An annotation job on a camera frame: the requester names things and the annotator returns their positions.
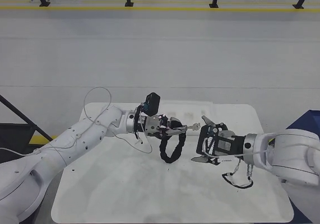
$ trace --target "gray floor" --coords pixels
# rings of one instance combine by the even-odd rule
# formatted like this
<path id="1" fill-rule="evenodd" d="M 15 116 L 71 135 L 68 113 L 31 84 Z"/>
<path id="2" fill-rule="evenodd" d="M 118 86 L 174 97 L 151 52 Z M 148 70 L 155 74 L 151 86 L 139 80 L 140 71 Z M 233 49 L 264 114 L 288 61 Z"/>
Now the gray floor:
<path id="1" fill-rule="evenodd" d="M 0 93 L 46 132 L 76 122 L 94 86 L 250 104 L 275 132 L 320 110 L 320 14 L 0 11 Z M 19 120 L 0 105 L 0 122 Z"/>

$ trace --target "robotic hand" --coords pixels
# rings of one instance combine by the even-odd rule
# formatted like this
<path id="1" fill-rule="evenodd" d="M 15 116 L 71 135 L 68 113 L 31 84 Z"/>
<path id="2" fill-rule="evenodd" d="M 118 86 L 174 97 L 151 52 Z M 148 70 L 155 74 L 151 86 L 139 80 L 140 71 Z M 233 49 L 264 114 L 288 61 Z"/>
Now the robotic hand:
<path id="1" fill-rule="evenodd" d="M 202 118 L 206 125 L 201 128 L 197 145 L 201 156 L 193 161 L 218 165 L 217 159 L 228 158 L 226 155 L 240 158 L 247 164 L 250 181 L 247 186 L 253 184 L 253 166 L 264 169 L 279 178 L 292 202 L 313 223 L 320 223 L 320 140 L 316 134 L 287 129 L 278 133 L 236 136 L 225 124 Z M 223 177 L 233 184 L 227 178 L 234 173 Z"/>
<path id="2" fill-rule="evenodd" d="M 33 153 L 0 164 L 0 223 L 14 224 L 28 218 L 43 200 L 51 180 L 105 137 L 134 133 L 138 138 L 137 133 L 144 132 L 168 139 L 185 134 L 188 127 L 176 118 L 168 122 L 165 115 L 156 115 L 159 102 L 160 97 L 151 93 L 135 111 L 108 106 L 94 120 L 87 116 Z"/>

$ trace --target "white tabletop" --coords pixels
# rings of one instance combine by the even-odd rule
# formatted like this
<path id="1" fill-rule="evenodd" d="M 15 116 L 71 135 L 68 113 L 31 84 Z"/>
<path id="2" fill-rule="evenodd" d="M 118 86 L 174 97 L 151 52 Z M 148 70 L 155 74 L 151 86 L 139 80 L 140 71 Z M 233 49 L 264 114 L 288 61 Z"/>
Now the white tabletop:
<path id="1" fill-rule="evenodd" d="M 86 105 L 96 115 L 107 103 Z M 137 104 L 114 104 L 134 109 Z M 162 101 L 159 114 L 175 116 L 183 124 L 204 123 L 206 115 L 224 122 L 236 135 L 263 133 L 256 111 L 249 105 L 218 105 L 210 102 Z M 140 153 L 124 141 L 105 138 L 100 145 L 65 168 L 52 208 L 57 223 L 241 223 L 289 222 L 293 209 L 278 179 L 253 169 L 254 185 L 238 189 L 221 174 L 234 170 L 238 160 L 218 166 L 191 161 L 199 132 L 188 132 L 180 159 L 166 164 L 160 158 L 160 141 L 151 138 L 152 154 Z M 133 134 L 120 135 L 132 144 Z M 137 144 L 148 151 L 144 144 Z M 170 155 L 178 142 L 171 138 Z M 246 182 L 246 165 L 235 175 Z"/>

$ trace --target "black object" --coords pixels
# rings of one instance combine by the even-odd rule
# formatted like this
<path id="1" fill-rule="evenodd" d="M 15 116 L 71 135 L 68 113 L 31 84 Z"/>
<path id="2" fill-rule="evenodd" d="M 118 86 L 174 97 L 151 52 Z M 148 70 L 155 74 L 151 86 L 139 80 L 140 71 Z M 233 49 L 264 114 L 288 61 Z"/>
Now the black object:
<path id="1" fill-rule="evenodd" d="M 138 139 L 137 132 L 142 132 L 141 125 L 145 128 L 146 118 L 143 124 L 138 122 L 141 112 L 144 112 L 147 116 L 154 116 L 159 111 L 161 97 L 156 93 L 152 92 L 146 97 L 146 101 L 136 108 L 135 116 L 133 119 L 133 132 L 135 133 L 136 139 Z"/>
<path id="2" fill-rule="evenodd" d="M 8 107 L 12 112 L 18 115 L 22 120 L 27 122 L 27 124 L 31 125 L 34 131 L 39 132 L 42 136 L 44 136 L 47 140 L 52 141 L 53 139 L 46 134 L 42 129 L 40 129 L 34 122 L 32 122 L 27 116 L 25 116 L 22 112 L 20 112 L 15 106 L 13 106 L 8 100 L 6 100 L 2 95 L 0 95 L 0 102 Z"/>
<path id="3" fill-rule="evenodd" d="M 146 101 L 143 104 L 142 112 L 147 116 L 154 116 L 159 111 L 160 96 L 152 92 L 146 97 Z"/>
<path id="4" fill-rule="evenodd" d="M 131 0 L 126 0 L 125 7 L 132 7 L 132 6 L 133 6 L 133 2 L 131 2 Z"/>
<path id="5" fill-rule="evenodd" d="M 50 5 L 50 2 L 47 2 L 47 0 L 40 0 L 40 2 L 39 7 L 48 7 Z"/>
<path id="6" fill-rule="evenodd" d="M 304 0 L 299 0 L 297 4 L 293 4 L 293 7 L 296 8 L 297 10 L 304 9 L 304 7 L 302 6 L 303 3 L 304 3 Z"/>
<path id="7" fill-rule="evenodd" d="M 166 120 L 166 122 L 167 122 L 168 119 L 166 116 L 162 115 L 162 118 L 164 120 Z M 181 122 L 173 120 L 170 123 L 170 127 L 171 128 L 179 128 L 179 127 L 182 127 L 182 124 L 181 124 Z M 180 158 L 181 153 L 182 153 L 182 148 L 183 148 L 184 143 L 186 141 L 186 134 L 185 133 L 178 135 L 178 144 L 177 144 L 175 150 L 173 151 L 171 157 L 168 157 L 168 155 L 166 154 L 167 142 L 171 138 L 171 136 L 166 136 L 165 133 L 163 133 L 163 132 L 155 133 L 154 136 L 161 139 L 161 143 L 160 143 L 161 159 L 163 159 L 167 164 L 172 164 L 174 161 L 176 161 Z"/>
<path id="8" fill-rule="evenodd" d="M 210 8 L 218 8 L 217 0 L 212 0 L 212 3 L 210 4 Z"/>
<path id="9" fill-rule="evenodd" d="M 230 185 L 232 185 L 232 186 L 234 186 L 236 188 L 247 189 L 247 188 L 251 188 L 253 186 L 253 180 L 251 180 L 251 177 L 248 177 L 248 180 L 251 182 L 249 185 L 247 185 L 247 186 L 238 186 L 238 185 L 232 184 L 232 182 L 227 179 L 227 176 L 233 176 L 233 173 L 230 172 L 229 174 L 228 173 L 222 174 L 222 177 L 223 177 L 223 179 L 225 179 L 225 181 L 227 183 L 229 183 Z"/>
<path id="10" fill-rule="evenodd" d="M 218 135 L 219 129 L 228 130 L 227 126 L 224 123 L 217 124 L 216 127 L 212 127 L 210 125 L 204 125 L 201 128 L 200 137 L 198 138 L 196 152 L 200 155 L 205 155 L 205 153 L 202 152 L 203 141 L 205 140 L 205 138 L 212 137 L 213 141 L 210 143 L 210 146 L 208 146 L 208 142 L 206 142 L 206 148 L 208 149 L 207 153 L 213 145 L 213 147 L 214 147 L 213 155 L 215 155 L 216 151 L 223 152 L 228 155 L 242 154 L 245 136 L 232 136 L 232 138 L 234 138 L 234 140 L 224 138 L 224 137 L 221 137 Z M 218 147 L 219 141 L 230 143 L 231 144 L 230 150 L 228 151 L 226 149 Z"/>

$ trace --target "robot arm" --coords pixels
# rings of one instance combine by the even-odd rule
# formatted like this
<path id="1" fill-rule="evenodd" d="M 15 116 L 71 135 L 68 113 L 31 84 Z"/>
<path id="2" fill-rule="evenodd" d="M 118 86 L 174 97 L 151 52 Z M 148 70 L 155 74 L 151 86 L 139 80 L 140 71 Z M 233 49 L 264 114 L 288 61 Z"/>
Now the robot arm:
<path id="1" fill-rule="evenodd" d="M 194 161 L 234 155 L 248 166 L 264 169 L 279 178 L 292 202 L 313 223 L 320 223 L 320 140 L 316 134 L 288 129 L 246 136 L 232 132 L 228 136 L 230 131 L 225 125 L 206 119 L 197 147 L 203 156 Z"/>
<path id="2" fill-rule="evenodd" d="M 85 118 L 32 155 L 0 164 L 0 223 L 18 223 L 40 205 L 51 180 L 105 137 L 145 131 L 148 136 L 184 133 L 156 115 L 160 97 L 152 93 L 135 111 L 106 108 L 96 119 Z"/>

